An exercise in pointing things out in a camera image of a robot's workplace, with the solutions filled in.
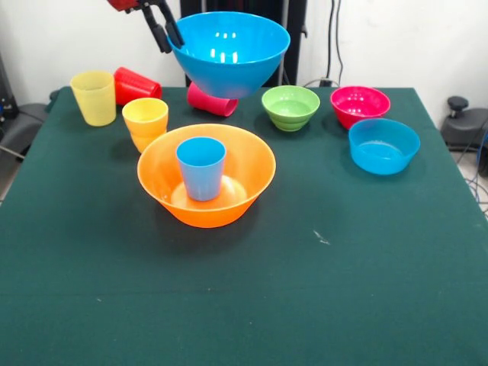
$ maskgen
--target pink bowl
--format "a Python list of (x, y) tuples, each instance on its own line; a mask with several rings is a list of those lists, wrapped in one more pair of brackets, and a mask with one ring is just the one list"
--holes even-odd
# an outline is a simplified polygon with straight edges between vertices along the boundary
[(381, 118), (390, 110), (390, 99), (381, 91), (365, 86), (345, 86), (330, 95), (330, 103), (342, 126), (368, 118)]

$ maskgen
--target cup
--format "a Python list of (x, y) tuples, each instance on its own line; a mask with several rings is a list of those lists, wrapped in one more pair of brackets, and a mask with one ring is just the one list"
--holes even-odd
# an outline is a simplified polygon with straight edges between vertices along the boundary
[(188, 196), (210, 201), (220, 193), (226, 147), (211, 137), (186, 140), (176, 149), (176, 157)]
[(115, 85), (112, 74), (88, 71), (76, 75), (69, 84), (87, 124), (101, 127), (114, 122)]
[(168, 112), (168, 105), (156, 98), (136, 99), (122, 109), (130, 137), (140, 153), (166, 132)]
[(217, 116), (228, 117), (237, 108), (239, 100), (216, 98), (203, 93), (197, 85), (192, 82), (188, 88), (188, 103), (193, 108), (201, 109)]
[(162, 88), (157, 82), (120, 67), (114, 73), (117, 104), (125, 105), (138, 98), (161, 99)]

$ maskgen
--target pink cup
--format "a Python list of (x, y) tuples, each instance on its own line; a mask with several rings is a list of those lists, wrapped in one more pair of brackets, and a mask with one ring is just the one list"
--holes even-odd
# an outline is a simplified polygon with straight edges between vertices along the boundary
[(223, 99), (211, 97), (203, 93), (197, 85), (192, 82), (188, 88), (188, 103), (193, 108), (216, 114), (217, 116), (228, 117), (237, 108), (237, 99)]

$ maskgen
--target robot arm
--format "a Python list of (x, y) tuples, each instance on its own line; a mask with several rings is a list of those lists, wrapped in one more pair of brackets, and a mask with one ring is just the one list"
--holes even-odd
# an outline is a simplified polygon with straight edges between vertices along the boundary
[[(185, 44), (166, 0), (108, 0), (108, 2), (116, 10), (125, 11), (126, 13), (142, 10), (146, 23), (149, 25), (149, 29), (151, 30), (161, 52), (170, 53), (172, 50), (167, 37), (171, 39), (177, 48), (181, 48), (181, 46)], [(166, 32), (168, 32), (168, 36), (166, 36), (164, 28), (156, 22), (153, 11), (151, 10), (151, 5), (156, 5), (165, 17), (165, 28)]]

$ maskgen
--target green bowl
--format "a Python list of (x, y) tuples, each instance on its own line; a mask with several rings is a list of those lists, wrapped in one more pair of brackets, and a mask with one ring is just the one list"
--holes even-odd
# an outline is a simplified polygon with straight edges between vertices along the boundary
[(277, 128), (293, 132), (305, 126), (317, 112), (320, 99), (310, 89), (283, 85), (264, 93), (262, 105)]

